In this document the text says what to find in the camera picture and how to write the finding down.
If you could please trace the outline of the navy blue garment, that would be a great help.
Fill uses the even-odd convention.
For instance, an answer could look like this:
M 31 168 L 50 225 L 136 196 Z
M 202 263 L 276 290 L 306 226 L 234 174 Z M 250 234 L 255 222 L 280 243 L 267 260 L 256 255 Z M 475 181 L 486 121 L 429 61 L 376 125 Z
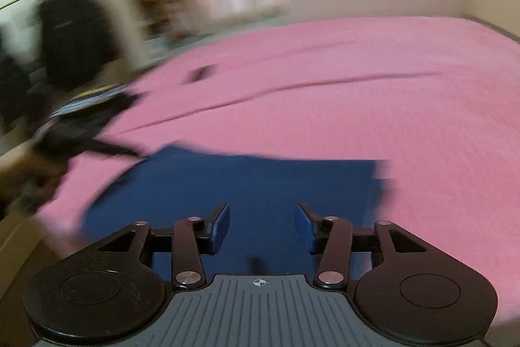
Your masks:
M 117 177 L 84 215 L 82 234 L 100 240 L 135 221 L 170 228 L 189 216 L 208 217 L 221 203 L 230 226 L 207 276 L 314 275 L 293 225 L 299 203 L 353 225 L 375 222 L 384 182 L 373 160 L 281 160 L 194 152 L 171 144 Z

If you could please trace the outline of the pink bed blanket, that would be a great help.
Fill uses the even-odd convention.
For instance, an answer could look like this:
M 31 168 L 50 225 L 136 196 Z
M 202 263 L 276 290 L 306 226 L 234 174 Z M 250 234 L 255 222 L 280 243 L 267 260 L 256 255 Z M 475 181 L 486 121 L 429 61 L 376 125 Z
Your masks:
M 373 160 L 387 219 L 478 270 L 519 343 L 519 46 L 466 19 L 337 19 L 240 35 L 144 74 L 103 137 L 281 160 Z M 37 216 L 70 255 L 127 158 L 77 158 Z

